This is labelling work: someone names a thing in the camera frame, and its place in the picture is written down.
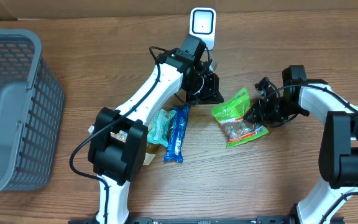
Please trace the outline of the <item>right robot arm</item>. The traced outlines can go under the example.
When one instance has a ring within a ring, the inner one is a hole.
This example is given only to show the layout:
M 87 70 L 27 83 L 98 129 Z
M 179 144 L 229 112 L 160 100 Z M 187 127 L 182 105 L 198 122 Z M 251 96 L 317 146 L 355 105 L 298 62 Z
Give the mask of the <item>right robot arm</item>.
M 319 150 L 320 178 L 303 200 L 294 204 L 287 223 L 342 223 L 334 214 L 358 195 L 358 106 L 340 97 L 322 79 L 309 79 L 302 65 L 282 72 L 283 86 L 267 77 L 255 84 L 257 100 L 243 116 L 252 123 L 283 126 L 298 115 L 313 115 L 323 124 Z

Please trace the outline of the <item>beige cookie pouch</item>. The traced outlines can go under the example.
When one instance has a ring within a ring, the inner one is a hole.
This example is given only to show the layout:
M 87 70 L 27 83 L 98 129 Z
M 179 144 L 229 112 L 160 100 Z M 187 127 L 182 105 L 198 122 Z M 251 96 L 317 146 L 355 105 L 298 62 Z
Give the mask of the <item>beige cookie pouch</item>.
M 127 139 L 126 131 L 120 130 L 118 133 L 111 132 L 110 135 L 112 138 L 115 138 L 123 143 L 126 142 L 126 139 Z M 90 162 L 91 162 L 92 141 L 97 140 L 97 138 L 101 137 L 101 136 L 102 136 L 102 134 L 98 134 L 96 137 L 94 137 L 90 141 L 89 152 L 88 152 L 88 160 Z M 146 141 L 145 159 L 144 159 L 144 163 L 143 163 L 144 166 L 150 165 L 150 163 L 154 159 L 155 155 L 157 154 L 157 151 L 160 148 L 160 146 L 161 146 L 160 144 L 154 144 L 154 143 L 150 143 L 150 142 Z

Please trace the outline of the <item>blue cookie packet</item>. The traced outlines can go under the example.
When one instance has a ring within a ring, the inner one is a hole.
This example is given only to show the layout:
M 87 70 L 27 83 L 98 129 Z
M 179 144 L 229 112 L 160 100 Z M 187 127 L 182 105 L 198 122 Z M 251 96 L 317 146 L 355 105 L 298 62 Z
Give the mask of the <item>blue cookie packet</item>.
M 167 152 L 166 155 L 164 156 L 165 162 L 170 162 L 170 161 L 176 161 L 178 163 L 183 162 L 183 156 L 181 150 L 185 138 L 190 108 L 191 108 L 190 105 L 174 107 L 174 111 L 176 112 L 176 114 L 172 119 Z

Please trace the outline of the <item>green gummy candy bag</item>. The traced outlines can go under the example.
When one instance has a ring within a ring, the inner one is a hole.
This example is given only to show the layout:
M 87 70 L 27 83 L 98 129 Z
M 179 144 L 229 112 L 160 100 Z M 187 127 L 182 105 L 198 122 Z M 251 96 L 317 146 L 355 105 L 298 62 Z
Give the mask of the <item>green gummy candy bag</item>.
M 244 121 L 244 115 L 249 109 L 249 94 L 246 88 L 242 88 L 231 100 L 211 110 L 211 114 L 227 136 L 227 147 L 238 146 L 269 133 L 261 124 Z

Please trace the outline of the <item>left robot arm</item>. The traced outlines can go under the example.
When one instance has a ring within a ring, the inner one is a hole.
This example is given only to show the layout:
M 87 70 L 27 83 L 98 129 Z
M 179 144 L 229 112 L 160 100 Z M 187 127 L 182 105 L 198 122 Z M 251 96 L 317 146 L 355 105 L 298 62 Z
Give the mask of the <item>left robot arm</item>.
M 148 126 L 165 102 L 179 90 L 188 104 L 223 102 L 213 59 L 201 61 L 207 45 L 188 35 L 180 48 L 162 50 L 145 83 L 115 110 L 104 107 L 93 125 L 88 160 L 100 184 L 95 223 L 125 223 L 129 216 L 129 185 L 142 167 Z

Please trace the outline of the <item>teal snack packet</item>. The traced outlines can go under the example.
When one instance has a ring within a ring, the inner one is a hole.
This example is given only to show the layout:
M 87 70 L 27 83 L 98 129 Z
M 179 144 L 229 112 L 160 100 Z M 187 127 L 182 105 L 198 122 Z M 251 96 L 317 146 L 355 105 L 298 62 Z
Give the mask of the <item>teal snack packet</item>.
M 176 115 L 175 110 L 165 111 L 160 109 L 151 122 L 151 130 L 147 135 L 148 142 L 168 146 L 168 128 L 171 120 Z

